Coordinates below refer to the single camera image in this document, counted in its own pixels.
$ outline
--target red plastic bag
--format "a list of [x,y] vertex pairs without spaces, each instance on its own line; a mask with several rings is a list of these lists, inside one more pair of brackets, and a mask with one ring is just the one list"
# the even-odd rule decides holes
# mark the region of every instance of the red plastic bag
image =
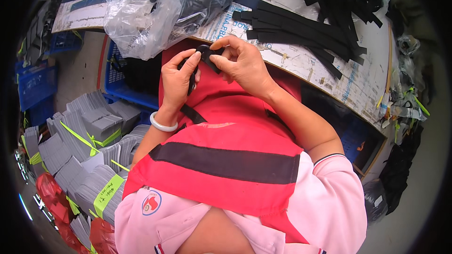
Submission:
[[117,254],[114,241],[114,227],[101,218],[95,218],[91,222],[89,240],[97,253]]
[[79,254],[89,254],[88,249],[86,249],[86,247],[83,246],[80,240],[77,239],[69,224],[60,222],[59,220],[55,219],[55,225],[57,226],[58,232],[60,233],[64,242],[69,247],[77,251],[77,253]]
[[66,194],[49,173],[43,173],[36,179],[36,191],[55,220],[69,224],[74,218]]

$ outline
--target red apron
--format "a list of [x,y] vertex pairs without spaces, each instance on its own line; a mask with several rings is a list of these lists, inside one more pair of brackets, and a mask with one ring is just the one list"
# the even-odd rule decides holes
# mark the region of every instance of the red apron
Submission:
[[[193,40],[176,44],[163,52],[162,64],[199,44]],[[147,185],[259,217],[264,226],[285,232],[286,243],[308,244],[286,213],[303,149],[293,142],[283,123],[269,117],[268,111],[274,111],[268,104],[247,94],[236,82],[228,85],[205,63],[199,68],[201,82],[187,105],[208,122],[194,124],[181,114],[179,125],[186,128],[134,166],[123,198]],[[293,81],[295,86],[284,88],[300,100],[300,82]],[[161,105],[162,81],[160,86]]]

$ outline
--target woman's right hand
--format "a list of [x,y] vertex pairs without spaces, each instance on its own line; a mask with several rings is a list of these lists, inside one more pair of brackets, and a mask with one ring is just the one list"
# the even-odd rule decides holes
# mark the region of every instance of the woman's right hand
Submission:
[[266,99],[278,88],[254,45],[236,36],[225,36],[215,41],[210,49],[223,46],[227,47],[221,56],[210,56],[210,61],[223,71],[223,80],[236,81],[246,92],[260,99]]

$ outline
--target white paper label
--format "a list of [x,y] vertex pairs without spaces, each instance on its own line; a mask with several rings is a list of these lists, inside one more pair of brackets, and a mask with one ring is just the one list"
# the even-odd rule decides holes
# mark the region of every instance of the white paper label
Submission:
[[380,195],[380,197],[376,199],[373,205],[375,205],[375,207],[377,208],[378,205],[380,205],[381,201],[383,201],[383,195]]

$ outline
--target woman's hand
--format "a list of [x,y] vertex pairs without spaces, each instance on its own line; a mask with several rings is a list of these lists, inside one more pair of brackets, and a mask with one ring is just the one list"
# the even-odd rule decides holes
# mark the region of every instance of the woman's hand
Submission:
[[[177,66],[184,58],[189,57],[181,70]],[[189,91],[190,76],[195,70],[201,59],[201,53],[196,49],[189,49],[180,52],[162,66],[162,80],[165,96],[163,104],[166,110],[178,112],[182,105],[187,101],[187,93]],[[201,71],[198,69],[195,75],[196,84],[201,80]]]
[[246,92],[260,99],[267,98],[278,88],[254,45],[236,36],[226,36],[215,41],[210,49],[217,50],[226,45],[228,47],[221,56],[210,56],[210,60],[223,71],[224,81],[236,81]]

